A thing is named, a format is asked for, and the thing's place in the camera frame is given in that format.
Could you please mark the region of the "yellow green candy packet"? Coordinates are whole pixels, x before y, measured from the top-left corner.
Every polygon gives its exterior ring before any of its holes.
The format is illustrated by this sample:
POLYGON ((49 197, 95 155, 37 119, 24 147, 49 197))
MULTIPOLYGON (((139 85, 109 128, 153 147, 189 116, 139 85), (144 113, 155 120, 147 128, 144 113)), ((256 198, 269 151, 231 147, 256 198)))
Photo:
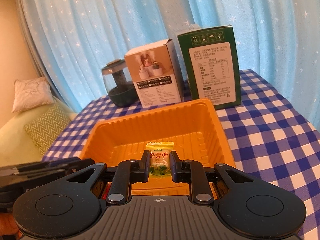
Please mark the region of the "yellow green candy packet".
POLYGON ((170 174, 170 152, 173 149, 173 141, 147 143, 146 150, 150 152, 149 173, 151 175, 168 176, 170 174))

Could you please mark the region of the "light green sofa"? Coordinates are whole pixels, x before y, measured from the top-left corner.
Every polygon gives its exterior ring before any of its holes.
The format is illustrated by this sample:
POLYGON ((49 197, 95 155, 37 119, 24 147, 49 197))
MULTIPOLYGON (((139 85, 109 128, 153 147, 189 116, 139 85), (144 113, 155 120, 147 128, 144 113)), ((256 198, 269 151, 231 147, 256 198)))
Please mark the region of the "light green sofa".
POLYGON ((50 109, 43 105, 15 114, 1 127, 1 166, 40 161, 44 155, 34 144, 24 126, 50 109))

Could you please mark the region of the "green chevron cushion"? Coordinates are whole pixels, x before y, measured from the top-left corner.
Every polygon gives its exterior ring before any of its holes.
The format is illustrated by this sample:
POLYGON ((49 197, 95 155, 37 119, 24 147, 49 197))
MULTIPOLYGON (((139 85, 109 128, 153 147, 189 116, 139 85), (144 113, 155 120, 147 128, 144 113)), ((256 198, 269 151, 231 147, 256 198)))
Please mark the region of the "green chevron cushion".
POLYGON ((27 123, 24 130, 40 153, 44 155, 70 122, 63 108, 54 104, 38 118, 27 123))

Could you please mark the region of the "orange plastic tray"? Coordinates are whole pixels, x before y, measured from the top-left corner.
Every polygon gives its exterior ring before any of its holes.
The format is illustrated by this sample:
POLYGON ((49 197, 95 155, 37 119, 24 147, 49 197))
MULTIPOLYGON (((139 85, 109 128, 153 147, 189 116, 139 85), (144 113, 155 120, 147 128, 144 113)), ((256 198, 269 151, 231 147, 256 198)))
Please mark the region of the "orange plastic tray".
POLYGON ((181 160, 235 166, 225 132, 207 99, 178 103, 95 124, 80 154, 108 167, 140 159, 149 142, 172 141, 181 160))

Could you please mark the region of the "dark glass humidifier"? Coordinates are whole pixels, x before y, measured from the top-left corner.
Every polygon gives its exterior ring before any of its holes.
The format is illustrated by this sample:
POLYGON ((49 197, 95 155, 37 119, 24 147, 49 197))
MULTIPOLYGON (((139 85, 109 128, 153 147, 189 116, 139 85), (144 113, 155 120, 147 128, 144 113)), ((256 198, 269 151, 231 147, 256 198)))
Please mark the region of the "dark glass humidifier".
POLYGON ((108 97, 118 107, 127 107, 138 100, 135 86, 124 59, 116 59, 101 69, 108 97))

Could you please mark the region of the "white textured cushion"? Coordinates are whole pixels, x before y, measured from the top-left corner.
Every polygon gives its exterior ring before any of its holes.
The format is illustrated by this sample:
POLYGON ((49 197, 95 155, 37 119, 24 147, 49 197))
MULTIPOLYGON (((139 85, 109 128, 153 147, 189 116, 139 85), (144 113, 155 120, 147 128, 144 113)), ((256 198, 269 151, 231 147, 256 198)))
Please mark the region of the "white textured cushion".
POLYGON ((15 97, 12 113, 20 113, 35 107, 50 105, 54 99, 45 77, 29 80, 15 80, 15 97))

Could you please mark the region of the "blue white checkered tablecloth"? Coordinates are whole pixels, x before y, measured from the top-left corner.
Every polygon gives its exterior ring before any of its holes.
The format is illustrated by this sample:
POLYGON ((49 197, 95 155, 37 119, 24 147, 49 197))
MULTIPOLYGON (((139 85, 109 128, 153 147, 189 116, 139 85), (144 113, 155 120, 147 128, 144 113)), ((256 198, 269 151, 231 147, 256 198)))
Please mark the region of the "blue white checkered tablecloth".
POLYGON ((271 84, 240 72, 241 105, 217 111, 236 167, 295 193, 302 239, 319 239, 319 132, 271 84))

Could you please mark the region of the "white humidifier product box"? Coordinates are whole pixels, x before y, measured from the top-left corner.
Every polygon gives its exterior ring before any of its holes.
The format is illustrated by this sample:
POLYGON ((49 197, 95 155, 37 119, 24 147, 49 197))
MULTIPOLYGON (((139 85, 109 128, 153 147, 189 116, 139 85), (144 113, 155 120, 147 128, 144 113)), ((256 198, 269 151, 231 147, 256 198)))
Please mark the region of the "white humidifier product box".
POLYGON ((124 60, 142 107, 182 101, 184 81, 172 39, 133 48, 124 60))

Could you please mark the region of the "green milk carton box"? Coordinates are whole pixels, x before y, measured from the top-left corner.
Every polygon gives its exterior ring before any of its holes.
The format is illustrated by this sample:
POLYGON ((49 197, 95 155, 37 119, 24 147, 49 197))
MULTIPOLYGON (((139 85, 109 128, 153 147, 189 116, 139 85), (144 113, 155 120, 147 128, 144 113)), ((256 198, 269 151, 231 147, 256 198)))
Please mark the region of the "green milk carton box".
POLYGON ((241 104, 238 54, 233 27, 200 28, 177 35, 191 98, 208 99, 215 109, 241 104))

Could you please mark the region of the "blue star curtain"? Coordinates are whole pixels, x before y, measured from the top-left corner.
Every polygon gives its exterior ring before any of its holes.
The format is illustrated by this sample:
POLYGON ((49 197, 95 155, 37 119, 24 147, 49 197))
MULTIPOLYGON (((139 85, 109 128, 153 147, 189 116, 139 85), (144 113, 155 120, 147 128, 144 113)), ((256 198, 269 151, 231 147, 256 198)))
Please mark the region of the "blue star curtain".
POLYGON ((319 127, 319 0, 16 0, 37 71, 79 112, 106 94, 101 69, 197 24, 231 25, 252 69, 319 127))

